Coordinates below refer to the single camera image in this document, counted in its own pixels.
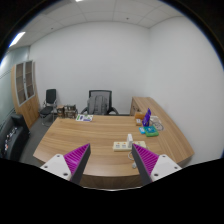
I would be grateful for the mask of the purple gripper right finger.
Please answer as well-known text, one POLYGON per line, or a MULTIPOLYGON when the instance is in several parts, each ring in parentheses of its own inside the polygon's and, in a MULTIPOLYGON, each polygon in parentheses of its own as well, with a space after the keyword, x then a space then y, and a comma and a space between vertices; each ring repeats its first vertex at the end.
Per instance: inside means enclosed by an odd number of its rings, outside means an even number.
POLYGON ((143 185, 181 170, 181 167, 166 154, 158 155, 136 144, 132 145, 132 155, 143 185))

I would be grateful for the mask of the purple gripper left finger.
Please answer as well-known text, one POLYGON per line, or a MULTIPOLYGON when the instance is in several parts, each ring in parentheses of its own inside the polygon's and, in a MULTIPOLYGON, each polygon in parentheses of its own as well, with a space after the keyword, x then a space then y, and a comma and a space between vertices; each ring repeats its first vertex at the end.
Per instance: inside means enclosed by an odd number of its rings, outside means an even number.
POLYGON ((90 145, 86 144, 65 155, 56 154, 41 169, 79 185, 90 154, 90 145))

